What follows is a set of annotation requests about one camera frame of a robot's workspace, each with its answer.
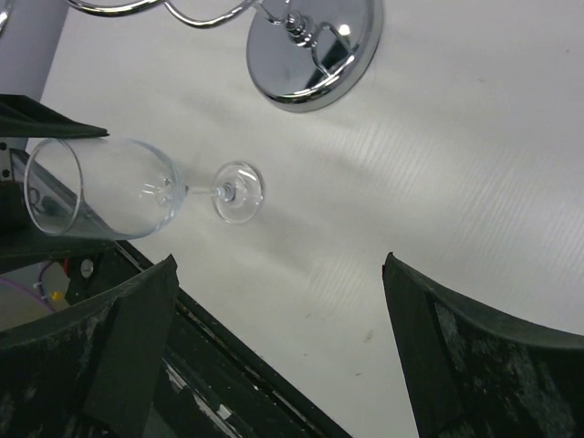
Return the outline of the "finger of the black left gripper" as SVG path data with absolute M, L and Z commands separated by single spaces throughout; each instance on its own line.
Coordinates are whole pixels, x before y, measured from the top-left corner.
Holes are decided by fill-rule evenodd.
M 32 227 L 1 229 L 1 273 L 44 261 L 92 256 L 113 248 L 108 240 L 51 237 Z
M 1 95 L 1 136 L 6 138 L 90 139 L 106 129 L 81 123 L 24 95 Z

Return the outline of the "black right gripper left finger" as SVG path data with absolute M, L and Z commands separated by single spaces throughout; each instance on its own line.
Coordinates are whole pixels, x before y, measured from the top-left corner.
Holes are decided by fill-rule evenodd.
M 172 256 L 1 333 L 4 437 L 140 437 L 179 292 Z

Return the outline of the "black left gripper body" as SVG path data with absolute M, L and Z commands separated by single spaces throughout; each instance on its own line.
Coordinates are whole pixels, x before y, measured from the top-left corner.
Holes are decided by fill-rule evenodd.
M 1 230 L 36 227 L 26 207 L 24 179 L 29 153 L 23 139 L 1 138 Z

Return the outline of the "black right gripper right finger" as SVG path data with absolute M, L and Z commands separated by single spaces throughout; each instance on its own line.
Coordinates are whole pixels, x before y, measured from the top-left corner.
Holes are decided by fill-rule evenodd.
M 454 292 L 393 254 L 382 281 L 419 436 L 582 436 L 582 336 Z

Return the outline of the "clear wine glass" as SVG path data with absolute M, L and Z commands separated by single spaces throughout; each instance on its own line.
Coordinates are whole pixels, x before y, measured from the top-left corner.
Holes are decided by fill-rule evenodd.
M 110 241 L 162 230 L 194 196 L 210 199 L 227 223 L 244 224 L 266 196 L 263 176 L 247 162 L 228 162 L 197 186 L 160 149 L 107 138 L 41 141 L 27 159 L 23 190 L 42 233 Z

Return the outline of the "chrome wine glass rack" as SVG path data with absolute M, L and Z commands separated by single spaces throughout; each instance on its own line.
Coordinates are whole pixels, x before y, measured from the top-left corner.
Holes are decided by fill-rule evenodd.
M 100 5 L 69 1 L 89 16 L 135 16 L 162 6 L 196 30 L 227 25 L 255 11 L 246 40 L 246 64 L 260 94 L 295 113 L 320 110 L 346 95 L 369 67 L 381 41 L 381 1 L 252 1 L 209 19 L 196 19 L 172 1 L 131 1 Z

